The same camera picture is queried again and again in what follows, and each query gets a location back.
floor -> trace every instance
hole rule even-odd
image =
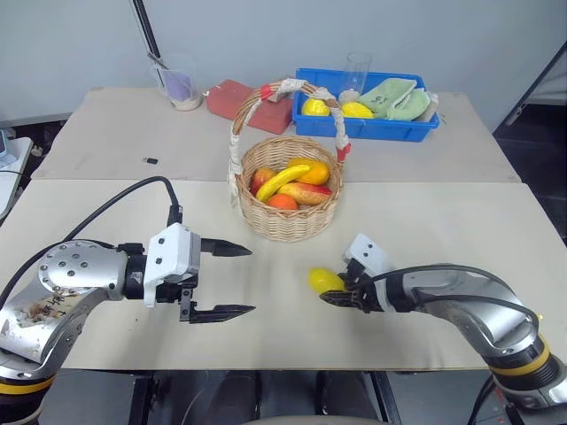
[[[496,141],[567,241],[567,106],[528,104]]]

basket handle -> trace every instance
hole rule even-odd
[[[321,99],[327,106],[329,106],[330,113],[335,119],[335,127],[337,128],[337,135],[335,136],[337,161],[341,165],[345,163],[346,155],[351,150],[351,144],[349,143],[348,136],[345,132],[345,120],[337,99],[335,99],[335,97],[325,87],[316,87],[305,80],[288,78],[281,81],[271,82],[255,89],[254,92],[240,105],[240,108],[238,108],[237,111],[237,116],[234,118],[232,126],[230,127],[229,183],[233,191],[237,190],[236,174],[241,174],[243,172],[242,163],[240,162],[240,152],[238,149],[238,141],[240,140],[242,128],[248,124],[264,99],[267,99],[273,94],[279,95],[280,93],[290,93],[292,91],[301,91],[313,99]]]

wicker basket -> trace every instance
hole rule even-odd
[[[274,93],[300,90],[308,96],[321,98],[331,108],[337,125],[338,160],[309,137],[283,135],[271,137],[253,146],[240,162],[238,139],[242,128],[248,123],[261,101]],[[230,135],[231,167],[229,180],[232,180],[233,193],[239,197],[242,214],[246,221],[259,234],[275,241],[294,242],[307,239],[322,232],[333,218],[335,207],[343,189],[342,165],[350,148],[345,135],[343,115],[335,98],[325,88],[317,88],[303,80],[287,79],[263,86],[248,97],[240,106],[234,119]],[[330,168],[327,182],[332,196],[325,202],[296,211],[279,210],[256,199],[250,192],[250,182],[254,172],[261,167],[283,170],[291,158],[319,159]]]

yellow ring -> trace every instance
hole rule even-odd
[[[0,383],[0,394],[7,394],[10,396],[22,396],[24,394],[31,394],[43,390],[51,385],[55,375],[43,382],[33,383],[31,385],[10,385],[7,383]]]
[[[546,341],[541,336],[540,338],[541,341],[543,341],[543,352],[541,352],[541,354],[538,357],[532,360],[531,363],[528,363],[527,365],[523,365],[520,367],[514,367],[512,369],[500,369],[499,367],[489,366],[490,369],[498,375],[506,375],[506,376],[528,375],[534,370],[538,370],[549,359],[548,343],[546,343]]]

purple object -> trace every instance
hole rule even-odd
[[[178,102],[191,98],[190,76],[179,71],[160,69],[162,80],[165,85],[167,96]]]

